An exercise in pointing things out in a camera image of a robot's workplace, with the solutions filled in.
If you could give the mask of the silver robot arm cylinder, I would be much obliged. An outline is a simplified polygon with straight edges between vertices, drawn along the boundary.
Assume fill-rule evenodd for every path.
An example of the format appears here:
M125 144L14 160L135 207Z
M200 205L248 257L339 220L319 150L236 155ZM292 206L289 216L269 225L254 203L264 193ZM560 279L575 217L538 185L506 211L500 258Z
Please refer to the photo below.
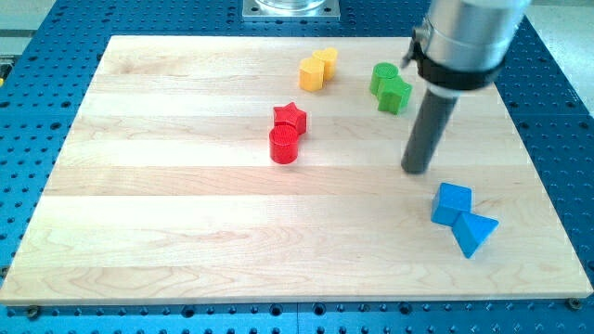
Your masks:
M424 52L434 59L461 53L468 61L501 60L530 0L433 0Z

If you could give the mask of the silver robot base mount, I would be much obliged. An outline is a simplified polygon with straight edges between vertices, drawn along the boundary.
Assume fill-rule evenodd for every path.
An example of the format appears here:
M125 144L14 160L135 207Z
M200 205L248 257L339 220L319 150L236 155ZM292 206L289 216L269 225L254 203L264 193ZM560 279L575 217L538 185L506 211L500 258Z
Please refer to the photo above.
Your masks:
M242 17L265 19L338 19L339 0L243 0Z

